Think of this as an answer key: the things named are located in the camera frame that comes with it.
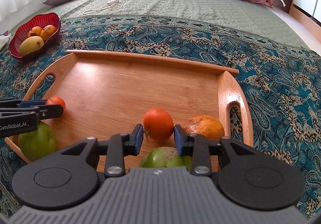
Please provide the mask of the orange fruit in bowl right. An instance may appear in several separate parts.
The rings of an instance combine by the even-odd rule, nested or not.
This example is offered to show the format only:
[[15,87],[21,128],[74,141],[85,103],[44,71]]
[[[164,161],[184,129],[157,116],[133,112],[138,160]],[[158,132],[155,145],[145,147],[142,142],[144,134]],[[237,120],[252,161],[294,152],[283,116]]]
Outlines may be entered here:
[[50,36],[53,35],[56,30],[57,28],[54,25],[47,25],[41,30],[40,37],[44,42],[47,42]]

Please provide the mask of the red fruit bowl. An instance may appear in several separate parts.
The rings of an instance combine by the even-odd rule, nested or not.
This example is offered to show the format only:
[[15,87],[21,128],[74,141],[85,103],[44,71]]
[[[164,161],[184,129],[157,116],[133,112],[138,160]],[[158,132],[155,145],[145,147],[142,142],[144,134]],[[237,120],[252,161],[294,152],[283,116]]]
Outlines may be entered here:
[[44,54],[56,43],[61,29],[61,19],[54,13],[38,14],[21,25],[9,43],[12,58],[28,62]]

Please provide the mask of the small green apple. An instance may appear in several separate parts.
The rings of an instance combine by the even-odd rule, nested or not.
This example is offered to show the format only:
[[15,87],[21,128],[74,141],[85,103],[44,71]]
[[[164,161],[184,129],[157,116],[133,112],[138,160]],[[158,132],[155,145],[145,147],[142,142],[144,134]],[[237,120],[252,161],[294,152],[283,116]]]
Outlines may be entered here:
[[190,156],[179,156],[174,147],[159,147],[150,151],[140,162],[140,167],[165,168],[185,166],[189,171],[192,167]]

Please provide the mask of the white crumpled cloth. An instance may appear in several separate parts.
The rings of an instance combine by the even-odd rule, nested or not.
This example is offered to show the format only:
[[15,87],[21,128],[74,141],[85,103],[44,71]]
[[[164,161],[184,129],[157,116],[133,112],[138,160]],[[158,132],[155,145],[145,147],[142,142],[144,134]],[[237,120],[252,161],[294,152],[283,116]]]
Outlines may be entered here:
[[10,42],[12,35],[10,33],[0,35],[0,50],[3,49],[8,42]]

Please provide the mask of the teal paisley blanket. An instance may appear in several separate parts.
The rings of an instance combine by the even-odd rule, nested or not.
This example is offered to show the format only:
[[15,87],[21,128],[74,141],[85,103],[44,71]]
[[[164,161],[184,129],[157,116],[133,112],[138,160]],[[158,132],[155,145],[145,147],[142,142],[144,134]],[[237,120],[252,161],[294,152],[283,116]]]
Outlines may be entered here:
[[1,50],[1,97],[21,99],[33,81],[69,49],[180,58],[235,68],[249,104],[254,146],[296,167],[306,186],[298,209],[320,212],[320,56],[227,26],[155,15],[63,19],[57,45],[21,64]]

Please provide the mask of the wooden serving tray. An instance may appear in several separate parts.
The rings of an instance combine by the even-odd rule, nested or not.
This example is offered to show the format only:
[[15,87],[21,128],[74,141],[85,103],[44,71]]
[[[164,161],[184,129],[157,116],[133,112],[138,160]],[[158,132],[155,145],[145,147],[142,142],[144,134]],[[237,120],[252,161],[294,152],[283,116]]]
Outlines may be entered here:
[[69,50],[28,89],[31,99],[48,76],[54,77],[43,98],[61,97],[62,117],[49,119],[57,145],[64,148],[86,137],[107,140],[129,133],[151,108],[167,111],[174,123],[211,115],[230,133],[230,109],[239,106],[243,141],[254,144],[252,119],[238,70],[183,59],[109,51]]

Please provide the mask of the small orange tangerine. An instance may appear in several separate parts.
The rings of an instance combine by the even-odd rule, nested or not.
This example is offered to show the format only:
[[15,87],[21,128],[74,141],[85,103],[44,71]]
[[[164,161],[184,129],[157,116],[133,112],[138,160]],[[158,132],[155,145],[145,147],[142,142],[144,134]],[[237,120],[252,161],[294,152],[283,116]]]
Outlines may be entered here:
[[62,106],[63,109],[65,109],[65,106],[66,106],[65,101],[59,96],[52,96],[48,98],[45,104],[46,105],[59,104]]

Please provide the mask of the large green apple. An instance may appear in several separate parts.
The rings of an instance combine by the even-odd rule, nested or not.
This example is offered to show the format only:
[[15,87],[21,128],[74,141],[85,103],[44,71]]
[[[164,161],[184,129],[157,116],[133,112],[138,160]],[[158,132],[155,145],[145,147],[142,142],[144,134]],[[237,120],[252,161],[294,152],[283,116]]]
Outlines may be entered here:
[[18,146],[23,155],[34,162],[56,152],[56,133],[50,126],[40,122],[37,130],[18,136]]

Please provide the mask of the large mottled orange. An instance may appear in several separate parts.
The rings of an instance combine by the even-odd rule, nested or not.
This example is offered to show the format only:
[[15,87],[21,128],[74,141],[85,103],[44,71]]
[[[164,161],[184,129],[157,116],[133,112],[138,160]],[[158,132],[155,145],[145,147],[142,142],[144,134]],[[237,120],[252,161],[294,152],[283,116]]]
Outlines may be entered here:
[[221,122],[209,115],[192,117],[182,128],[186,134],[201,134],[211,141],[219,141],[220,138],[225,135],[224,127]]

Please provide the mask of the orange fruit in bowl left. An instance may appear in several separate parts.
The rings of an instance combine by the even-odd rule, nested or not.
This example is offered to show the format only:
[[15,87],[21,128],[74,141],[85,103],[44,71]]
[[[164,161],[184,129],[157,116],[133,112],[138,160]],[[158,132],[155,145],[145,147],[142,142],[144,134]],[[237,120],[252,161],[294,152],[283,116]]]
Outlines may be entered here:
[[40,36],[42,30],[43,28],[41,28],[40,26],[34,26],[29,30],[27,37],[29,38],[34,36]]

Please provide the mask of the yellow mango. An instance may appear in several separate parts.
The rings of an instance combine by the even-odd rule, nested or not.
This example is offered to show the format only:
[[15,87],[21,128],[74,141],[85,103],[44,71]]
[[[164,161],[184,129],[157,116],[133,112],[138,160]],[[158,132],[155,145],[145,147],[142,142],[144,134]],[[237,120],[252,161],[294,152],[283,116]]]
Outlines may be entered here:
[[40,36],[32,36],[24,40],[19,46],[19,53],[22,56],[30,52],[34,52],[39,50],[44,45],[44,41]]

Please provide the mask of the orange fruit in bowl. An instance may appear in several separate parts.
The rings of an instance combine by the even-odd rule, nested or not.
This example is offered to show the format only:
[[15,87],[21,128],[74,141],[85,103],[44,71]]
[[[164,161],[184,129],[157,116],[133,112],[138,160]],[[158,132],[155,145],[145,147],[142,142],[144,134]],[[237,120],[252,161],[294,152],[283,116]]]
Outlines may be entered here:
[[42,30],[43,28],[41,28],[40,26],[34,26],[29,30],[27,37],[29,38],[34,36],[40,36]]
[[50,36],[53,35],[56,30],[57,28],[54,25],[47,25],[41,30],[40,37],[44,42],[47,42]]

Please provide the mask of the green quilted mat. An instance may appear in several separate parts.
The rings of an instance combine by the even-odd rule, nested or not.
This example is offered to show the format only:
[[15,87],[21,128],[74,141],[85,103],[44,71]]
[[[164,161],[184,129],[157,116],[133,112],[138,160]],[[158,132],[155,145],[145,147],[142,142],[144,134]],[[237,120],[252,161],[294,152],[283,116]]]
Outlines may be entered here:
[[32,16],[55,12],[61,19],[96,15],[158,15],[204,21],[258,34],[282,44],[306,48],[304,41],[270,8],[241,0],[74,0],[60,6],[42,5],[23,15],[13,30]]

